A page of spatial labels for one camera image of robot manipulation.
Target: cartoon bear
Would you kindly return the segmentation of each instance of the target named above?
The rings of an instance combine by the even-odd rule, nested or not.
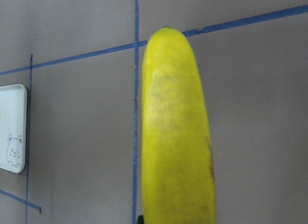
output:
[[[21,168],[22,165],[22,143],[23,137],[19,136],[14,138],[12,134],[8,136],[8,150],[6,151],[6,159],[8,161],[8,165],[15,166],[17,168]]]

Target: toy banana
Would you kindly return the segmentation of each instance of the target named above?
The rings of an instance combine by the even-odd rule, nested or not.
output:
[[[193,50],[164,27],[142,67],[145,224],[214,224],[215,184],[205,99]]]

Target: bear ear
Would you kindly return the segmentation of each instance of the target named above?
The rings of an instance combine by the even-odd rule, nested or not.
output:
[[[12,134],[10,134],[10,135],[8,136],[8,142],[11,142],[12,139],[13,139],[13,136],[12,136]]]

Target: tray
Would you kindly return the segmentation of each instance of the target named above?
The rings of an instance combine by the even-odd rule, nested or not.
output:
[[[15,173],[25,167],[27,90],[0,87],[0,168]]]

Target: bear drawing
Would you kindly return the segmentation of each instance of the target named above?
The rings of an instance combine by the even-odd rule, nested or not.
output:
[[[11,134],[8,136],[8,149],[6,151],[6,159],[8,165],[21,168],[22,166],[22,143],[23,137],[14,138]]]

